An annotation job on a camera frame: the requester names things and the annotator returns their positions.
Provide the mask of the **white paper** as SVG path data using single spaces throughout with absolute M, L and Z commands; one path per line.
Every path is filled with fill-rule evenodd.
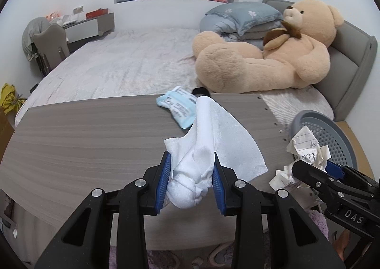
M 276 170 L 276 175 L 269 182 L 270 187 L 274 191 L 288 186 L 296 187 L 300 184 L 300 181 L 293 175 L 292 168 L 295 162 L 306 162 L 326 172 L 327 161 L 331 158 L 328 146 L 321 146 L 307 126 L 303 126 L 293 136 L 287 145 L 287 152 L 294 155 L 296 160 L 285 166 L 283 170 Z

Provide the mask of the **blue grey pillow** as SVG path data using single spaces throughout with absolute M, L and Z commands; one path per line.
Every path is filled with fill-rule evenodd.
M 200 31 L 217 33 L 227 42 L 245 41 L 263 49 L 267 32 L 280 28 L 283 14 L 262 2 L 223 3 L 205 13 Z

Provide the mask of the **white cloth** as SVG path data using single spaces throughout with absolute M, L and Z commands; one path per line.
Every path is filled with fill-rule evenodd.
M 251 134 L 209 97 L 196 100 L 196 118 L 187 134 L 164 143 L 171 154 L 166 196 L 177 208 L 195 207 L 206 196 L 216 158 L 246 182 L 268 171 Z

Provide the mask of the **orange red box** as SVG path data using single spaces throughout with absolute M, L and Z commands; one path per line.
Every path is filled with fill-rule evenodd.
M 108 9 L 97 9 L 86 13 L 86 19 L 93 19 L 108 14 Z

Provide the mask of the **large beige teddy bear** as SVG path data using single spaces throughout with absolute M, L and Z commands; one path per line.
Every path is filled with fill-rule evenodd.
M 193 40 L 195 72 L 216 93 L 241 94 L 302 89 L 323 80 L 330 70 L 328 48 L 345 22 L 337 8 L 319 0 L 287 7 L 280 28 L 263 39 L 263 48 L 227 42 L 205 31 Z

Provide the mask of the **blue tissue packet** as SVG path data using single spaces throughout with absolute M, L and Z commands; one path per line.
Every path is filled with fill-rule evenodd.
M 182 128 L 189 128 L 196 118 L 197 97 L 181 86 L 167 91 L 156 98 L 156 104 L 170 111 L 176 123 Z

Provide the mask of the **yellow plush toy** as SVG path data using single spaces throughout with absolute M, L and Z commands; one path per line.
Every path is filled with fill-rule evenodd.
M 19 95 L 14 85 L 5 83 L 1 89 L 1 109 L 5 115 L 9 113 L 17 114 L 26 99 Z

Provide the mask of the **grey perforated waste basket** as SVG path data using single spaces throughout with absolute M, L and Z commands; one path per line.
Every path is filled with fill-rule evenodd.
M 317 111 L 301 111 L 290 124 L 289 136 L 292 138 L 303 126 L 313 132 L 322 146 L 328 146 L 332 162 L 358 170 L 354 149 L 333 120 Z

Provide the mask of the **bed with checked sheet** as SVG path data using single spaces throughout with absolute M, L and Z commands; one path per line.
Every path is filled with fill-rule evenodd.
M 89 42 L 63 60 L 38 85 L 15 116 L 32 107 L 77 100 L 162 95 L 176 86 L 192 91 L 193 38 L 198 30 L 160 28 L 114 32 Z

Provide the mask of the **black round object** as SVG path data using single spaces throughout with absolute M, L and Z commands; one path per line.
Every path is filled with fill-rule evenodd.
M 194 95 L 194 96 L 196 96 L 196 97 L 201 97 L 201 96 L 210 97 L 211 96 L 209 90 L 207 88 L 205 88 L 205 87 L 194 88 L 191 91 L 191 94 Z

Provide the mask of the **grey chair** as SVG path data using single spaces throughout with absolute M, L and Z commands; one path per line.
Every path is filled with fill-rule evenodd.
M 28 23 L 21 45 L 28 61 L 37 63 L 43 77 L 70 55 L 65 30 L 44 17 L 34 18 Z

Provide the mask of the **grey wooden board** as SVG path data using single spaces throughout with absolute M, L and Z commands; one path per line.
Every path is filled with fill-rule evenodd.
M 294 159 L 287 135 L 257 94 L 212 94 L 256 141 L 268 172 L 252 184 L 272 193 L 276 169 Z M 164 140 L 181 137 L 157 96 L 115 97 L 30 108 L 1 161 L 1 189 L 40 220 L 60 228 L 95 188 L 124 188 L 160 164 Z M 235 218 L 223 217 L 213 190 L 194 208 L 169 204 L 145 217 L 148 250 L 184 250 L 234 239 Z

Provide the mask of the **grey upholstered headboard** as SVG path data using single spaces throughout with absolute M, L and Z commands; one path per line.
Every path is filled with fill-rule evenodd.
M 335 121 L 345 120 L 357 101 L 373 67 L 377 40 L 349 22 L 337 29 L 328 47 L 330 70 L 314 85 L 260 91 L 280 120 L 289 120 L 297 109 L 312 103 L 313 109 Z

